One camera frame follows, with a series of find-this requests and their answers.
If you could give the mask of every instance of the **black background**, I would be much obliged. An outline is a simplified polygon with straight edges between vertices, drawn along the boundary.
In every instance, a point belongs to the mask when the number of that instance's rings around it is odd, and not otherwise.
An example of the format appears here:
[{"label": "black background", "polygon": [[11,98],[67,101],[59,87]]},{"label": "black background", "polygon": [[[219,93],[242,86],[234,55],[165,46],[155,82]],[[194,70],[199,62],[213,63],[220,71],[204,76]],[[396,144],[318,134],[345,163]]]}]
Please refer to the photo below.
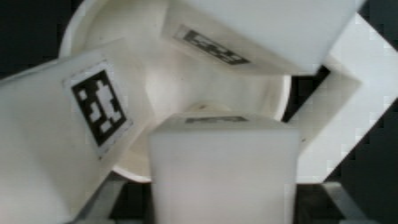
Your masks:
[{"label": "black background", "polygon": [[[57,58],[64,29],[80,2],[0,1],[0,78]],[[371,0],[361,13],[398,48],[398,1]],[[320,81],[322,78],[293,79],[295,100],[290,108],[302,104]],[[386,224],[398,223],[396,112],[398,103],[330,176],[330,179],[341,181],[368,216]]]}]

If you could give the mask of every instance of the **white rectangular block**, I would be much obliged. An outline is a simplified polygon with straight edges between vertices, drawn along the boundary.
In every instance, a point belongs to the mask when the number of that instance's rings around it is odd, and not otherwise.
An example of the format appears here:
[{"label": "white rectangular block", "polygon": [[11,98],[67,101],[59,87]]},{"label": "white rectangular block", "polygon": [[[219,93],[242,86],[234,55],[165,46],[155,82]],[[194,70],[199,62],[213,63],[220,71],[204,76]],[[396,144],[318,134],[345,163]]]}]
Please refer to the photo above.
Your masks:
[{"label": "white rectangular block", "polygon": [[261,116],[169,118],[149,138],[160,224],[291,223],[298,141]]},{"label": "white rectangular block", "polygon": [[163,36],[238,73],[314,74],[364,0],[171,0]]},{"label": "white rectangular block", "polygon": [[131,58],[115,41],[0,82],[0,223],[80,213],[153,118]]}]

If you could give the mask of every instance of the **qr-like tag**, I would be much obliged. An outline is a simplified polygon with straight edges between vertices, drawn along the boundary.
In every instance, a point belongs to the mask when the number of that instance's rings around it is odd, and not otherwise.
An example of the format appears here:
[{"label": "qr-like tag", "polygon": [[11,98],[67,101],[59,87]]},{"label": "qr-like tag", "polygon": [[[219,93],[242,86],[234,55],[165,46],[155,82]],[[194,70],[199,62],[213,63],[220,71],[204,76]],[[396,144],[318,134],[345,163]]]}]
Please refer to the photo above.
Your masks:
[{"label": "qr-like tag", "polygon": [[195,118],[187,118],[185,123],[187,124],[213,124],[213,123],[220,123],[220,122],[247,122],[249,120],[240,117],[240,116],[229,116],[229,117],[195,117]]},{"label": "qr-like tag", "polygon": [[98,68],[75,75],[75,83],[69,85],[99,156],[131,125],[105,67],[101,64]]},{"label": "qr-like tag", "polygon": [[229,65],[249,64],[250,61],[192,29],[181,27],[176,38],[201,49]]}]

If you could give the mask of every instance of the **white foam block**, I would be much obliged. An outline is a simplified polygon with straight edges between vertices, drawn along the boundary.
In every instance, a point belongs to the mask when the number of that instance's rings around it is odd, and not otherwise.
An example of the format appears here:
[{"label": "white foam block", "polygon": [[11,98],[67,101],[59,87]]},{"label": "white foam block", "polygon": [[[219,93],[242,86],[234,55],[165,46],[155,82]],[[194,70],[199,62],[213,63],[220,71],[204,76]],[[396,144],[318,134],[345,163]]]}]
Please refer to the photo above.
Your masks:
[{"label": "white foam block", "polygon": [[362,0],[172,0],[163,36],[229,71],[314,74]]},{"label": "white foam block", "polygon": [[149,145],[160,224],[291,223],[297,129],[261,116],[187,113]]}]

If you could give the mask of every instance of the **white curved surface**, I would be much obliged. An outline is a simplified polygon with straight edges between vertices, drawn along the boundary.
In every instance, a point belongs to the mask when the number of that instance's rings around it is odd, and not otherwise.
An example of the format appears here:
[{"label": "white curved surface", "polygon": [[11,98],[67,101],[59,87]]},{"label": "white curved surface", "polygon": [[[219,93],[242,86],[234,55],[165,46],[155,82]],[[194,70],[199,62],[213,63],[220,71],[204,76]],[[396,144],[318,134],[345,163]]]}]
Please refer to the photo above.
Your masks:
[{"label": "white curved surface", "polygon": [[[124,38],[144,65],[146,89],[155,110],[147,130],[171,114],[201,102],[220,102],[234,111],[281,120],[290,77],[236,76],[211,70],[160,38],[165,0],[87,0],[67,26],[60,57]],[[146,134],[124,153],[114,171],[137,182],[149,182]]]}]

